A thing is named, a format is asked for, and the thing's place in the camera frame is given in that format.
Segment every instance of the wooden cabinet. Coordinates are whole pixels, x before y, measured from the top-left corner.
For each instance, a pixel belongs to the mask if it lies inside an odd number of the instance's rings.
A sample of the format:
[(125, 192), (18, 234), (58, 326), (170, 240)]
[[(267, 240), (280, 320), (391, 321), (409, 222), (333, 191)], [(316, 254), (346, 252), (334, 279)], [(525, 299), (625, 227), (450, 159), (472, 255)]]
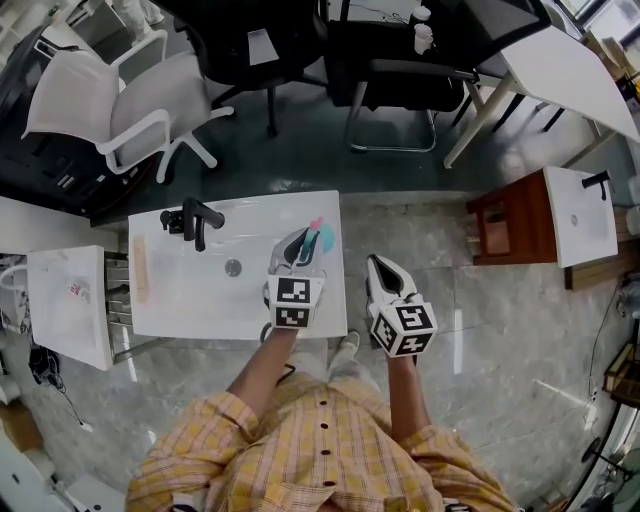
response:
[(558, 261), (551, 205), (542, 170), (467, 203), (476, 215), (481, 252), (474, 265)]

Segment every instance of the cable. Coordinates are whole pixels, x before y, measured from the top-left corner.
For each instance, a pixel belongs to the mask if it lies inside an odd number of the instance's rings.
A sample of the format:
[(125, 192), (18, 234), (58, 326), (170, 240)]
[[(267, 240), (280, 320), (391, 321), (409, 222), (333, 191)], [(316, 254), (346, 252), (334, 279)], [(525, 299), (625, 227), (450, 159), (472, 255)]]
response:
[(62, 391), (60, 389), (58, 389), (56, 386), (54, 386), (54, 389), (56, 391), (59, 391), (60, 394), (65, 397), (67, 399), (67, 402), (69, 402), (69, 405), (71, 406), (71, 410), (73, 411), (73, 414), (75, 414), (75, 419), (78, 420), (78, 423), (80, 425), (84, 425), (84, 423), (82, 423), (82, 420), (80, 419), (80, 416), (78, 415), (78, 411), (76, 411), (76, 408), (73, 406), (73, 402), (71, 401), (71, 399), (67, 396), (67, 392), (66, 392), (66, 388), (65, 391)]
[(611, 304), (613, 304), (613, 299), (615, 298), (616, 294), (618, 293), (618, 290), (620, 289), (621, 285), (617, 285), (615, 287), (615, 289), (613, 290), (613, 293), (611, 294), (611, 298), (609, 299), (609, 304), (607, 305), (607, 309), (604, 312), (604, 317), (602, 318), (602, 322), (600, 323), (600, 327), (598, 328), (598, 333), (596, 334), (596, 339), (593, 342), (593, 349), (591, 350), (591, 364), (589, 365), (589, 380), (588, 380), (588, 390), (587, 390), (587, 394), (589, 395), (589, 397), (591, 397), (591, 399), (593, 400), (595, 398), (595, 392), (591, 391), (592, 390), (592, 382), (591, 382), (591, 378), (593, 377), (593, 363), (596, 357), (596, 347), (598, 346), (598, 338), (600, 338), (600, 333), (602, 332), (602, 328), (604, 327), (604, 323), (607, 320), (607, 315), (609, 314), (609, 309), (611, 309)]
[(394, 20), (394, 21), (399, 21), (400, 23), (404, 23), (405, 25), (407, 24), (407, 20), (405, 20), (397, 12), (393, 12), (393, 13), (389, 14), (388, 12), (382, 11), (380, 9), (373, 9), (371, 7), (367, 7), (366, 5), (362, 5), (362, 4), (354, 4), (354, 3), (352, 3), (350, 5), (352, 7), (360, 7), (361, 9), (365, 9), (367, 11), (380, 13), (380, 14), (383, 15), (382, 21), (384, 21), (384, 22), (388, 22), (389, 20)]

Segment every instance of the person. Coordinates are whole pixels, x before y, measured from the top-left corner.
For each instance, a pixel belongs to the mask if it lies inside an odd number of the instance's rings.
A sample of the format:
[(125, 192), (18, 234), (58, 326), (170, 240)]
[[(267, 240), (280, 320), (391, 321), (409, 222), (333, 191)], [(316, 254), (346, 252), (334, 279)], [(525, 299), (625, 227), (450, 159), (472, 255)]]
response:
[(113, 0), (113, 8), (133, 35), (133, 46), (151, 34), (151, 26), (164, 21), (160, 8), (149, 0)]
[(296, 335), (272, 330), (227, 391), (184, 411), (131, 480), (127, 510), (516, 509), (459, 437), (431, 423), (412, 357), (387, 358), (388, 404), (354, 358), (357, 332), (328, 369), (326, 340)]

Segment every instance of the chair armrest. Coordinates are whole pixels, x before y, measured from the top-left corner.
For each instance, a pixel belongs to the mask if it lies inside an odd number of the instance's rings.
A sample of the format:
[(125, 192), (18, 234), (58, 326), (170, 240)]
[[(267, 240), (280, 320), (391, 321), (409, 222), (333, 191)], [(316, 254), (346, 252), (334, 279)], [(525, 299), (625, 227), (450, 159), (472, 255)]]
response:
[(145, 131), (146, 129), (150, 128), (151, 126), (157, 123), (164, 125), (165, 140), (164, 140), (163, 146), (166, 150), (169, 147), (169, 144), (171, 143), (171, 138), (169, 135), (171, 120), (169, 118), (169, 112), (162, 109), (154, 110), (150, 114), (147, 114), (145, 117), (140, 119), (140, 121), (138, 121), (136, 124), (134, 124), (130, 128), (127, 128), (124, 132), (122, 132), (117, 137), (111, 139), (109, 142), (96, 144), (96, 149), (98, 150), (98, 153), (100, 153), (101, 155), (107, 155), (109, 153), (113, 153), (116, 149), (118, 149), (124, 143), (129, 142), (136, 135), (141, 134), (143, 131)]
[(166, 30), (154, 30), (153, 32), (151, 32), (151, 34), (145, 37), (137, 45), (132, 47), (129, 51), (124, 52), (122, 55), (120, 55), (120, 57), (114, 60), (111, 63), (111, 67), (116, 69), (119, 68), (123, 62), (130, 59), (140, 50), (145, 49), (147, 46), (149, 46), (151, 43), (153, 43), (158, 39), (162, 39), (162, 60), (164, 60), (165, 56), (167, 55), (167, 38), (168, 38), (168, 34)]
[(411, 75), (431, 75), (457, 78), (476, 83), (480, 77), (473, 70), (453, 68), (442, 64), (413, 60), (373, 59), (369, 62), (369, 71), (373, 73), (407, 73)]

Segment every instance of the plaid shirt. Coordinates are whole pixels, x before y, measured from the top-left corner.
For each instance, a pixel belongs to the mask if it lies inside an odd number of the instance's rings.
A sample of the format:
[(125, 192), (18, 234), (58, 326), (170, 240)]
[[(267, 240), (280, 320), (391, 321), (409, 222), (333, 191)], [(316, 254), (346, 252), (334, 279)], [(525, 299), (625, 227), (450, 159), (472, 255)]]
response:
[(515, 509), (449, 430), (428, 426), (401, 443), (390, 432), (388, 404), (355, 379), (294, 375), (261, 422), (218, 393), (195, 400), (158, 439), (131, 481), (127, 510), (171, 510), (185, 494), (207, 511), (310, 512), (330, 500), (354, 512), (444, 512), (451, 498), (479, 511)]

